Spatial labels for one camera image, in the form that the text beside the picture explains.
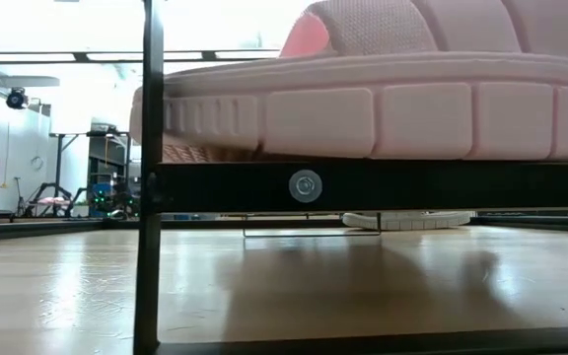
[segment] pink shoe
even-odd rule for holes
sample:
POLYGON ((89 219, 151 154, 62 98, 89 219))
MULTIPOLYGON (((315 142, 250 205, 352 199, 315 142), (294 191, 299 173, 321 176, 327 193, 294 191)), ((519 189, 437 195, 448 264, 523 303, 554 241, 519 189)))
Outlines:
POLYGON ((281 58, 166 95, 166 162, 568 160, 568 0, 320 1, 281 58))

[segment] ceiling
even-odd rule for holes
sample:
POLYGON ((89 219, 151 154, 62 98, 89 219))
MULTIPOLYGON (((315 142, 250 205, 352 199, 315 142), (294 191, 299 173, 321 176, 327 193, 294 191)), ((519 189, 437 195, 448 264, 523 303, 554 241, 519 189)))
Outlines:
MULTIPOLYGON (((165 48, 257 48, 260 42, 261 47, 279 48, 310 2, 168 0, 163 10, 165 48)), ((141 51, 143 25, 141 0, 24 0, 23 6, 19 0, 0 0, 0 51, 141 51)), ((219 63, 168 63, 166 70, 211 65, 219 63)), ((130 105, 132 91, 141 83, 141 64, 0 65, 0 73, 55 77, 80 87, 81 96, 72 100, 86 95, 94 116, 108 121, 120 120, 108 117, 116 116, 116 105, 130 105)), ((28 93, 48 101, 65 95, 60 88, 28 88, 28 93)))

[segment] metal rack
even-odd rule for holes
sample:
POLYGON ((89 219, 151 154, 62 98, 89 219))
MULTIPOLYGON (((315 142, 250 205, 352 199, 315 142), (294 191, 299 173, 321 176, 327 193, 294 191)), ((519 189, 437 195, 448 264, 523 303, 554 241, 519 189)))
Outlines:
MULTIPOLYGON (((40 187, 39 192, 36 194, 36 200, 38 200, 40 198, 42 191, 45 190, 47 187, 53 187, 54 188, 54 197, 58 197, 58 195, 62 191, 64 191, 62 189, 62 187, 60 186, 63 152, 80 136, 86 136, 86 137, 89 137, 89 138, 103 137, 103 138, 113 138, 113 139, 116 139, 117 137, 126 137, 126 144, 125 144, 125 147, 124 147, 124 149, 126 150, 126 154, 125 154, 125 157, 124 157, 124 175, 125 175, 126 184, 128 185, 128 178, 129 178, 128 162, 130 161, 130 147, 131 147, 131 141, 132 141, 129 132, 89 131, 89 132, 85 132, 85 133, 49 133, 49 137, 58 139, 58 146, 57 146, 57 153, 56 153, 56 180, 54 181, 54 183, 44 183, 40 187), (65 138, 67 138, 67 137, 70 137, 70 138, 67 141, 67 143, 64 143, 65 138)), ((87 188, 88 187, 85 186, 85 187, 81 187, 81 188, 78 189, 78 192, 76 193, 74 199, 71 202, 72 204, 68 207, 68 210, 67 210, 68 212, 71 211, 71 209, 73 208, 73 203, 78 199, 80 194, 83 191, 86 191, 87 188)), ((52 216, 58 217, 57 212, 58 212, 58 207, 54 204, 52 206, 52 216)))
MULTIPOLYGON (((162 212, 566 209, 568 164, 329 160, 163 165, 163 0, 145 0, 144 4, 143 183, 135 354, 568 352, 568 328, 249 343, 160 343, 157 327, 162 212), (190 189, 181 188, 187 185, 190 189), (363 188, 375 193, 360 193, 363 188), (179 193, 181 199, 173 199, 179 193)), ((492 220, 482 220, 481 224, 492 220)), ((539 220, 530 222, 534 228, 541 224, 539 220)))

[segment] metal stand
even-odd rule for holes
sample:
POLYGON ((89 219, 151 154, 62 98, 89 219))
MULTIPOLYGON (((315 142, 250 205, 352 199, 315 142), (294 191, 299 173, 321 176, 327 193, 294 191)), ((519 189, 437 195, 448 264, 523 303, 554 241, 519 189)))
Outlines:
MULTIPOLYGON (((329 234, 322 234, 322 233, 314 233, 314 234, 295 234, 295 235, 280 235, 280 234, 248 234, 247 228, 243 228, 243 237, 244 238, 288 238, 288 237, 295 237, 295 238, 319 238, 319 237, 377 237, 383 233, 383 225, 381 224, 381 217, 382 213, 376 214, 376 230, 373 230, 374 233, 371 232, 354 232, 347 231, 346 233, 329 233, 329 234)), ((249 217, 246 216, 243 220, 248 221, 249 217)), ((306 220, 310 220, 310 215, 306 214, 306 220)))
POLYGON ((161 215, 156 212, 155 168, 162 161, 164 132, 164 29, 161 0, 144 0, 144 83, 142 97, 142 188, 133 353, 153 354, 159 346, 159 254, 161 215))
MULTIPOLYGON (((129 171, 130 171, 130 146, 132 143, 132 138, 130 136, 129 132, 96 132, 96 131, 90 131, 90 132, 85 132, 85 133, 50 133, 49 134, 50 137, 55 137, 58 139, 58 150, 56 153, 56 179, 54 181, 54 197, 58 197, 58 194, 61 190, 60 188, 60 176, 61 176, 61 167, 62 167, 62 157, 63 157, 63 152, 69 148, 69 146, 80 136, 87 136, 87 137, 107 137, 107 136, 114 136, 114 137, 126 137, 126 154, 125 154, 125 158, 124 158, 124 178, 125 178, 125 184, 126 184, 126 189, 128 189, 128 185, 129 185, 129 171), (66 137, 71 137, 69 139, 69 141, 67 141, 66 144, 64 143, 64 140, 66 137)), ((78 197, 80 195, 81 191, 80 188, 78 190, 78 194, 76 195, 76 197, 78 197)), ((52 206, 52 216, 53 217, 58 217, 58 210, 60 209, 59 206, 57 206, 56 204, 54 204, 52 206)))

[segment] metal bar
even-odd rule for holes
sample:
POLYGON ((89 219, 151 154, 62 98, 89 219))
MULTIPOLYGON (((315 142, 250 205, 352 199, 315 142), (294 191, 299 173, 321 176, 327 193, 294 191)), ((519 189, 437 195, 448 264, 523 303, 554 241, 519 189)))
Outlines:
MULTIPOLYGON (((63 135, 58 135, 58 153, 56 154, 56 180, 54 181, 54 197, 58 197, 58 188, 60 187, 60 166, 62 165, 63 157, 63 135)), ((58 215, 58 206, 54 203, 51 211, 54 217, 58 215)))
POLYGON ((568 217, 548 216, 483 216, 473 217, 471 225, 509 228, 531 228, 568 232, 568 217))
POLYGON ((568 327, 226 343, 164 343, 157 352, 157 355, 171 354, 568 354, 568 327))
POLYGON ((45 220, 41 221, 41 223, 0 224, 0 240, 92 232, 99 231, 104 228, 102 221, 82 220, 70 222, 58 220, 55 223, 45 222, 45 220))
POLYGON ((67 148, 69 147, 69 145, 71 145, 72 143, 74 143, 74 141, 75 141, 76 138, 78 138, 78 137, 79 137, 79 136, 77 136, 77 135, 73 136, 73 137, 69 140, 69 142, 67 142, 67 144, 65 144, 65 145, 63 146, 62 151, 64 152, 65 149, 67 149, 67 148))
MULTIPOLYGON (((312 221, 310 219, 310 215, 307 213, 306 214, 306 219, 305 220, 301 220, 303 222, 310 222, 312 221)), ((247 233, 247 228, 243 228, 243 237, 244 238, 290 238, 290 237, 295 237, 295 238, 319 238, 319 237, 378 237, 383 233, 383 224, 382 224, 382 217, 383 214, 378 212, 376 214, 376 230, 374 230, 374 233, 369 232, 369 231, 362 231, 362 232, 354 232, 352 233, 352 231, 347 231, 347 230, 342 230, 341 231, 334 231, 332 233, 327 233, 327 234, 323 234, 323 233, 319 233, 319 232, 315 232, 315 233, 310 233, 310 234, 294 234, 294 235, 283 235, 283 234, 265 234, 265 233, 260 233, 260 234, 248 234, 247 233)), ((342 224, 341 219, 339 218, 337 220, 339 223, 342 224)))
POLYGON ((91 135, 93 138, 97 138, 97 137, 106 137, 108 135, 128 136, 129 134, 130 133, 128 133, 128 132, 122 132, 122 131, 118 131, 118 132, 89 131, 89 132, 84 132, 84 133, 49 133, 49 136, 50 137, 58 137, 59 135, 62 135, 63 137, 67 137, 67 136, 77 136, 77 135, 86 135, 86 136, 91 135))
POLYGON ((44 217, 44 216, 45 216, 45 213, 47 213, 47 210, 49 210, 49 206, 43 208, 43 211, 42 211, 42 212, 36 213, 36 216, 37 216, 37 217, 44 217))
MULTIPOLYGON (((184 49, 184 50, 164 50, 164 54, 188 54, 194 53, 202 55, 203 52, 215 52, 215 53, 254 53, 254 52, 279 52, 279 49, 268 49, 268 48, 256 48, 256 49, 184 49)), ((0 51, 0 55, 61 55, 61 54, 78 54, 78 55, 95 55, 95 54, 142 54, 143 51, 137 50, 116 50, 116 51, 101 51, 101 50, 89 50, 89 51, 0 51)))
MULTIPOLYGON (((217 58, 215 60, 194 58, 194 59, 168 59, 166 63, 206 63, 206 62, 220 62, 220 63, 236 63, 245 61, 255 61, 263 59, 271 59, 272 57, 251 57, 251 58, 217 58)), ((141 60, 89 60, 87 62, 66 61, 66 60, 0 60, 0 65, 47 65, 47 64, 138 64, 141 60)))
POLYGON ((162 161, 164 129, 163 0, 144 0, 144 64, 142 97, 142 188, 133 353, 152 354, 159 346, 159 257, 161 216, 155 212, 154 168, 162 161))
MULTIPOLYGON (((242 62, 274 58, 277 49, 229 49, 229 50, 175 50, 165 52, 169 63, 194 63, 194 62, 242 62), (224 53, 256 53, 256 55, 224 55, 224 53)), ((56 52, 1 52, 0 64, 122 64, 142 63, 142 52, 115 51, 115 52, 79 52, 79 51, 56 51, 56 52)))
POLYGON ((126 180, 126 190, 130 192, 128 189, 129 186, 129 179, 130 179, 130 146, 133 142, 133 139, 130 137, 130 134, 126 135, 126 164, 124 167, 124 178, 126 180))
POLYGON ((113 137, 111 140, 111 142, 117 144, 118 146, 126 149, 126 143, 122 142, 121 140, 119 140, 117 137, 113 137))
MULTIPOLYGON (((105 220, 108 230, 135 230, 135 221, 105 220)), ((304 230, 304 229, 344 229, 340 219, 310 220, 216 220, 216 221, 162 221, 162 230, 213 231, 213 230, 304 230)))
POLYGON ((568 209, 568 164, 332 160, 156 169, 164 192, 158 212, 568 209), (300 171, 318 176, 316 200, 292 192, 290 180, 300 171))

